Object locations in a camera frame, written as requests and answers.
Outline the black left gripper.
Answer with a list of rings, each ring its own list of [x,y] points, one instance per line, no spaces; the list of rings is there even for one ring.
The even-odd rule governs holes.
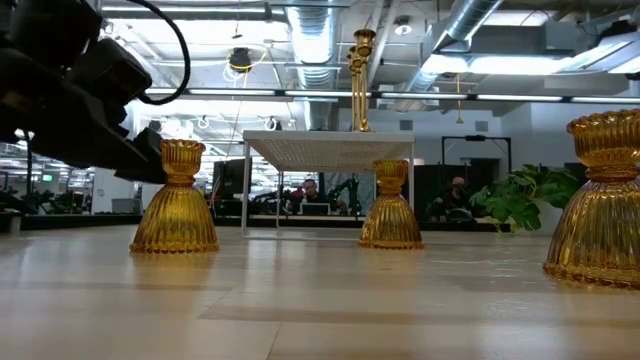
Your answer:
[[[98,98],[57,75],[97,41],[101,23],[87,0],[0,0],[0,142],[31,132],[33,152],[78,167],[142,158]]]

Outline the amber ribbed glass candle holder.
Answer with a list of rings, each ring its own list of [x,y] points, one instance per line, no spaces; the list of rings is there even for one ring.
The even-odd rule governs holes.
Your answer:
[[[402,196],[409,163],[406,160],[376,160],[373,167],[378,195],[363,224],[359,246],[390,250],[423,249],[418,222]]]
[[[185,254],[219,250],[211,211],[194,187],[205,145],[163,140],[161,163],[166,184],[154,195],[129,250],[132,253]]]
[[[571,121],[588,181],[569,200],[544,272],[565,281],[640,290],[640,109]]]

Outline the brass candlestick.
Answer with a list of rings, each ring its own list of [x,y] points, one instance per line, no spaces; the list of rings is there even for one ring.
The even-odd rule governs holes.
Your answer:
[[[370,132],[367,109],[368,109],[368,67],[369,58],[373,52],[373,43],[376,33],[371,29],[360,29],[354,33],[356,40],[356,52],[362,60],[360,67],[360,123],[359,132]]]
[[[347,59],[349,60],[349,70],[351,75],[351,91],[352,91],[351,129],[354,132],[359,132],[360,102],[361,102],[360,67],[362,65],[362,60],[357,54],[355,46],[350,48],[349,54],[347,55]]]

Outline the black monitor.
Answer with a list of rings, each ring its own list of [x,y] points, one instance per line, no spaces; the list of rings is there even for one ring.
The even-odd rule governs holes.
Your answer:
[[[250,188],[250,184],[244,184],[245,163],[246,158],[214,163],[213,209],[217,217],[242,214],[242,196]]]

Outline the person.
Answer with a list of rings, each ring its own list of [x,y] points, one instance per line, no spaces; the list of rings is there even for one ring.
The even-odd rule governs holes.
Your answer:
[[[313,179],[306,179],[302,183],[303,194],[301,196],[292,196],[286,202],[286,210],[297,214],[302,203],[329,204],[328,197],[318,190],[317,184]]]
[[[430,207],[430,220],[442,223],[474,222],[470,195],[463,177],[454,177],[450,185],[433,200]]]

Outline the white perforated metal shelf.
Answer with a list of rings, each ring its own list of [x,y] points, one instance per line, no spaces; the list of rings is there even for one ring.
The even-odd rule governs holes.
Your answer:
[[[408,161],[408,201],[415,206],[415,136],[409,132],[243,132],[244,156],[256,150],[277,171],[276,192],[286,172],[364,173],[376,160]]]

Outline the hanging brass pendant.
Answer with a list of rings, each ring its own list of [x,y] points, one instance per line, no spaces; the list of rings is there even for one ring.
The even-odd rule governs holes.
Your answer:
[[[458,95],[461,94],[461,84],[460,84],[460,73],[455,75],[455,83],[456,83],[456,92]],[[464,124],[464,120],[462,118],[462,100],[459,98],[457,100],[457,119],[456,124]]]

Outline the green leafy plant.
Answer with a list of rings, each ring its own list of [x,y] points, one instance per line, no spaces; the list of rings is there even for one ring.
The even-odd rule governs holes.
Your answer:
[[[511,232],[535,232],[548,224],[545,215],[562,214],[579,186],[566,168],[525,164],[506,179],[484,186],[469,202],[496,227],[508,224]]]

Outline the long ceiling light strip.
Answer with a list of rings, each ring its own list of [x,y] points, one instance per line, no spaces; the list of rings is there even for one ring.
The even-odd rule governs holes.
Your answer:
[[[212,98],[301,98],[342,99],[350,98],[351,91],[338,90],[285,90],[285,89],[244,89],[244,88],[191,88],[182,93],[187,97]],[[384,92],[367,93],[368,98],[383,100],[447,100],[475,102],[532,102],[532,103],[570,103],[570,104],[611,104],[640,105],[640,97],[619,96],[573,96],[573,95],[508,95],[508,94],[476,94],[476,93],[416,93],[416,92]]]

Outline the wide silver ceiling duct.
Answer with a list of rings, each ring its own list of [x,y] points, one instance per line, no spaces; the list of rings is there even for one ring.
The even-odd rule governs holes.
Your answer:
[[[335,88],[338,70],[329,65],[336,59],[336,0],[300,0],[302,6],[288,6],[285,13],[291,28],[291,45],[297,68],[297,87],[304,91]],[[304,102],[307,130],[336,131],[334,102],[313,97]]]

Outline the black rectangular frame stand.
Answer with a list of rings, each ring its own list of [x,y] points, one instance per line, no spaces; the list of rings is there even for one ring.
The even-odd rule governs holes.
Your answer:
[[[491,141],[494,145],[497,145],[498,141],[504,141],[507,145],[507,173],[510,173],[513,170],[513,158],[512,158],[512,139],[511,137],[494,137],[494,136],[485,136],[485,135],[465,135],[465,136],[441,136],[440,147],[441,147],[441,160],[440,164],[446,165],[446,141],[447,140],[463,140],[465,142],[486,142]]]

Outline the slanted silver ceiling duct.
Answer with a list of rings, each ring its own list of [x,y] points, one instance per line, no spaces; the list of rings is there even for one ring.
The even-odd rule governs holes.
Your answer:
[[[406,92],[427,92],[436,79],[447,70],[439,70],[433,63],[444,48],[454,52],[470,50],[472,37],[504,0],[455,0],[450,15],[431,24],[420,44],[421,64],[403,87]]]

